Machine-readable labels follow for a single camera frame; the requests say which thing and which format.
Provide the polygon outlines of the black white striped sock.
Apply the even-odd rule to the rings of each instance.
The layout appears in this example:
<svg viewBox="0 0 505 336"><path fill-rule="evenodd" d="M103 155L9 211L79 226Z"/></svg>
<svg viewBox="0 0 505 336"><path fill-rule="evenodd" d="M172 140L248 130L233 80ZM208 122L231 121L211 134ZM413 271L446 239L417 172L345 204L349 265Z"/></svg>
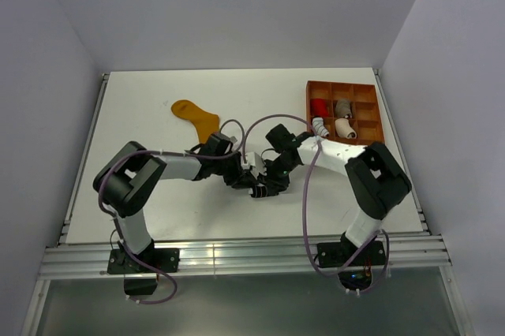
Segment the black white striped sock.
<svg viewBox="0 0 505 336"><path fill-rule="evenodd" d="M253 199L262 199L277 195L278 192L275 188L266 185L255 185L249 189L249 196Z"/></svg>

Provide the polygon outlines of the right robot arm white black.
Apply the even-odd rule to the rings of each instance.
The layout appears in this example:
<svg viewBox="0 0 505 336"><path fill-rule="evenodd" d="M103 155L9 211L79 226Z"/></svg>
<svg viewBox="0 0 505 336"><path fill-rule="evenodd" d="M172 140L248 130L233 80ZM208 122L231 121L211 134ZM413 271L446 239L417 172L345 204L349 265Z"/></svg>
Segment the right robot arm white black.
<svg viewBox="0 0 505 336"><path fill-rule="evenodd" d="M352 265L361 263L369 253L368 239L412 189L410 179L386 145L342 144L309 132L296 136L282 124L275 126L266 139L278 154L265 162L265 175L260 179L261 192L266 196L285 191L290 173L302 165L348 178L358 212L341 237L342 258Z"/></svg>

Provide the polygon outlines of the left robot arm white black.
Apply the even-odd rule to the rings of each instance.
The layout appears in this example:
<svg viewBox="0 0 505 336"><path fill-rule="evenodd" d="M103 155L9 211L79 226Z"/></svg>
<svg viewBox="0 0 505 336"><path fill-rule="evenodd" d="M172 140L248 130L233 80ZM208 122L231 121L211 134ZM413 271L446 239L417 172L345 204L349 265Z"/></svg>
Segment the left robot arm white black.
<svg viewBox="0 0 505 336"><path fill-rule="evenodd" d="M219 132L183 152L151 151L130 141L97 174L92 186L99 195L99 207L113 219L125 263L135 272L160 267L144 217L144 206L159 181L202 181L215 175L234 189L256 184L233 145L231 138Z"/></svg>

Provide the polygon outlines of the mustard yellow sock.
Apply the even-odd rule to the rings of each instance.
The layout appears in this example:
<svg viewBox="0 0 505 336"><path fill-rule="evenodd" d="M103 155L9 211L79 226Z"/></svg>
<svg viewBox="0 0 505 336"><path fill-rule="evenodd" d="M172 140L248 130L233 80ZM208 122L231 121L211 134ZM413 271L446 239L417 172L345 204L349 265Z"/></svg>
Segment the mustard yellow sock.
<svg viewBox="0 0 505 336"><path fill-rule="evenodd" d="M187 99L176 101L170 109L175 117L193 125L201 144L206 143L211 134L219 131L219 116L201 109Z"/></svg>

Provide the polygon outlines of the white grey striped rolled sock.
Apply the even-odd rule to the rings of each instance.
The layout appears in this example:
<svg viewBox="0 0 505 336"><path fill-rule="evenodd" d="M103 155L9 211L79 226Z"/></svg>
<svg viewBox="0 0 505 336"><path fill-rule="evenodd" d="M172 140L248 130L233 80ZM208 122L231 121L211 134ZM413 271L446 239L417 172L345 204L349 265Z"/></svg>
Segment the white grey striped rolled sock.
<svg viewBox="0 0 505 336"><path fill-rule="evenodd" d="M322 117L314 117L312 119L312 127L315 131L315 134L321 136L323 138L327 138L330 136L330 132L328 128L324 124L324 119Z"/></svg>

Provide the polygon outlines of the red rolled sock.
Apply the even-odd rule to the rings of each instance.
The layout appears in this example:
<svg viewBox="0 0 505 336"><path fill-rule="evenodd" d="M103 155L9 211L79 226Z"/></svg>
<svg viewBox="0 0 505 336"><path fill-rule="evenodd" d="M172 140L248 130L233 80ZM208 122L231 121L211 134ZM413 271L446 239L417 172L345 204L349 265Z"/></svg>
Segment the red rolled sock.
<svg viewBox="0 0 505 336"><path fill-rule="evenodd" d="M329 113L327 110L327 104L324 99L314 98L310 100L310 107L312 116L315 118L328 118Z"/></svg>

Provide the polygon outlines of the beige rolled sock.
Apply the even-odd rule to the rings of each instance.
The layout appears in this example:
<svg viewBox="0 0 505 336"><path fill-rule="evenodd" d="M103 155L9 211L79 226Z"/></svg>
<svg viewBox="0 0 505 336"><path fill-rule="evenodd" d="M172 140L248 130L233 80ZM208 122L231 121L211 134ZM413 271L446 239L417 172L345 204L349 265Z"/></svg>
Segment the beige rolled sock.
<svg viewBox="0 0 505 336"><path fill-rule="evenodd" d="M335 120L336 135L345 139L356 139L357 132L351 127L347 118L337 118Z"/></svg>

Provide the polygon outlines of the brown grey rolled sock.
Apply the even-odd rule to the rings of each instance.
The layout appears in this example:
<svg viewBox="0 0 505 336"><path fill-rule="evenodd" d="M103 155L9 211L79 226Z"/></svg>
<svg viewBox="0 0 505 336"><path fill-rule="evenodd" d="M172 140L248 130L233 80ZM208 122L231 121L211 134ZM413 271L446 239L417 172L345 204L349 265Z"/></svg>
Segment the brown grey rolled sock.
<svg viewBox="0 0 505 336"><path fill-rule="evenodd" d="M351 103L348 99L338 99L335 103L335 116L337 118L352 118Z"/></svg>

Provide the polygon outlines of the orange compartment tray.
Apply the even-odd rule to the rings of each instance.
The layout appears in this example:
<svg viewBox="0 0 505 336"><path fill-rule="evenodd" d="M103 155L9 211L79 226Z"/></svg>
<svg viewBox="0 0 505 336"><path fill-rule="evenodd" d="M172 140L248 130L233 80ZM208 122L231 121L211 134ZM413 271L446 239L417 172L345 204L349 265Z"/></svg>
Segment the orange compartment tray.
<svg viewBox="0 0 505 336"><path fill-rule="evenodd" d="M326 101L328 118L324 124L330 132L327 140L337 141L352 145L370 145L374 142L385 141L382 119L380 115L379 100L376 89L370 84L351 84L341 82L328 82L310 80L306 85L306 114L309 130L313 131L310 100L321 98ZM352 118L351 127L357 132L356 139L340 138L335 131L335 103L338 99L348 99L351 103Z"/></svg>

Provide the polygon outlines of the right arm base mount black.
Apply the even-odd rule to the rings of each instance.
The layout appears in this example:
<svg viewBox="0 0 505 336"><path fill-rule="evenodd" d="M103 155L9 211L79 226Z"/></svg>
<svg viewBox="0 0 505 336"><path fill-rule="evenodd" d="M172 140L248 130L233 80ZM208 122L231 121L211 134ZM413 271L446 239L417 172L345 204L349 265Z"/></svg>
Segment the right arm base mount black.
<svg viewBox="0 0 505 336"><path fill-rule="evenodd" d="M324 242L316 245L314 263L321 269L341 267L357 248L344 242ZM362 291L372 285L374 267L388 263L389 251L381 241L372 241L350 263L354 271L343 271L338 274L340 284L351 291Z"/></svg>

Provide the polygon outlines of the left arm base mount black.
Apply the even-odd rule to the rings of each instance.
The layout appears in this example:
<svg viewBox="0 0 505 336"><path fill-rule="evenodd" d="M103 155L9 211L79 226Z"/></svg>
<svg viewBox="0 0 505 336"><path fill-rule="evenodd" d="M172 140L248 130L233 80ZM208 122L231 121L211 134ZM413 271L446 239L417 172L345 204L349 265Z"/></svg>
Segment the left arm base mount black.
<svg viewBox="0 0 505 336"><path fill-rule="evenodd" d="M141 263L133 259L122 246L113 249L110 252L107 273L124 276L123 289L126 295L144 298L157 289L159 273L155 278L127 278L127 275L153 273L147 265L164 273L175 273L178 271L180 249L152 248L136 258Z"/></svg>

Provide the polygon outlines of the aluminium front rail frame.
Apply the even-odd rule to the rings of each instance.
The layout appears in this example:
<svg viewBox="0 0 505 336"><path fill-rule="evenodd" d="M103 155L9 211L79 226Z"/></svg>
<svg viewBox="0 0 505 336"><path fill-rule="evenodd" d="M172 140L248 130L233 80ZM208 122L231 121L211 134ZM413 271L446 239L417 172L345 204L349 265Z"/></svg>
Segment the aluminium front rail frame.
<svg viewBox="0 0 505 336"><path fill-rule="evenodd" d="M438 267L460 335L473 335L473 325L458 291L451 259L441 236L426 232L390 238L391 268ZM299 237L161 242L161 248L178 248L177 277L198 275L295 273L312 270ZM37 275L31 303L21 333L36 334L50 283L66 279L107 278L108 243L69 245L47 249Z"/></svg>

